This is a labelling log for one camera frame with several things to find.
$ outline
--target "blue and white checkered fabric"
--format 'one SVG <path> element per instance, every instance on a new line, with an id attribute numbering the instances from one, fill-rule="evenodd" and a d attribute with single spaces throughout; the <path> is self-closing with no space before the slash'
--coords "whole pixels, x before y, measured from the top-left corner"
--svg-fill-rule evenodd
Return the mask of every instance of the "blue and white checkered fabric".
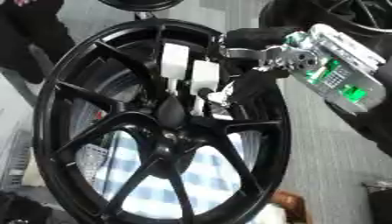
<path id="1" fill-rule="evenodd" d="M 107 200 L 140 166 L 135 139 L 124 132 L 115 134 L 116 150 L 109 149 L 108 159 L 94 177 L 94 189 Z M 239 134 L 229 136 L 243 156 Z M 214 148 L 202 147 L 181 176 L 196 214 L 202 214 L 223 203 L 240 187 L 240 177 L 231 164 Z M 181 207 L 172 185 L 167 179 L 149 176 L 124 201 L 122 209 L 145 217 L 177 219 Z"/>

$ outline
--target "another wheel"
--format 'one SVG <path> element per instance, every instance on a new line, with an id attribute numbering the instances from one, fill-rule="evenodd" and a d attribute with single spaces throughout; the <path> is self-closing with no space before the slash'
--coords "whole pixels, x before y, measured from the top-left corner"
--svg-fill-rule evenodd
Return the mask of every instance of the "another wheel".
<path id="1" fill-rule="evenodd" d="M 305 30 L 324 23 L 367 43 L 392 34 L 389 0 L 274 0 L 260 13 L 260 26 L 298 26 Z"/>
<path id="2" fill-rule="evenodd" d="M 183 0 L 100 0 L 124 11 L 162 11 L 181 3 Z"/>

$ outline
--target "person's hand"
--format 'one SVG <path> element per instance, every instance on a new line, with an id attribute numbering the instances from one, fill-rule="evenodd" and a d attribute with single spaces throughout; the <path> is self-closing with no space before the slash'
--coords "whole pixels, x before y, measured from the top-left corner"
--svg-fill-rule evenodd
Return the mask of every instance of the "person's hand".
<path id="1" fill-rule="evenodd" d="M 14 0 L 14 3 L 19 7 L 30 4 L 31 2 L 36 2 L 37 0 Z"/>

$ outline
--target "tiled floor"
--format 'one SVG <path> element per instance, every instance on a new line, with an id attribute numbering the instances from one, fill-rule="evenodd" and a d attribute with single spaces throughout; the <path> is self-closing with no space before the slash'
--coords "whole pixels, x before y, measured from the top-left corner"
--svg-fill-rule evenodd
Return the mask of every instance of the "tiled floor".
<path id="1" fill-rule="evenodd" d="M 263 0 L 185 0 L 158 13 L 208 25 L 219 31 L 256 27 Z M 78 41 L 133 17 L 97 0 L 67 0 L 60 13 Z M 306 197 L 316 224 L 368 224 L 361 181 L 387 178 L 392 160 L 361 138 L 293 79 L 283 84 L 293 123 L 290 167 L 282 188 Z"/>

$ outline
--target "white bracket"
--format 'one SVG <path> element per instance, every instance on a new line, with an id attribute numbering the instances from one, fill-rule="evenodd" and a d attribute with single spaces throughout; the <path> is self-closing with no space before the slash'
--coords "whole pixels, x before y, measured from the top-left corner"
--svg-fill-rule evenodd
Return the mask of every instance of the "white bracket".
<path id="1" fill-rule="evenodd" d="M 162 77 L 168 79 L 167 91 L 177 95 L 178 80 L 186 77 L 186 69 L 189 60 L 189 47 L 184 45 L 175 45 L 171 43 L 164 44 L 164 53 L 161 60 Z"/>
<path id="2" fill-rule="evenodd" d="M 204 60 L 195 60 L 193 64 L 191 95 L 195 95 L 192 114 L 203 116 L 203 108 L 206 102 L 198 96 L 202 88 L 216 91 L 220 79 L 220 65 Z"/>

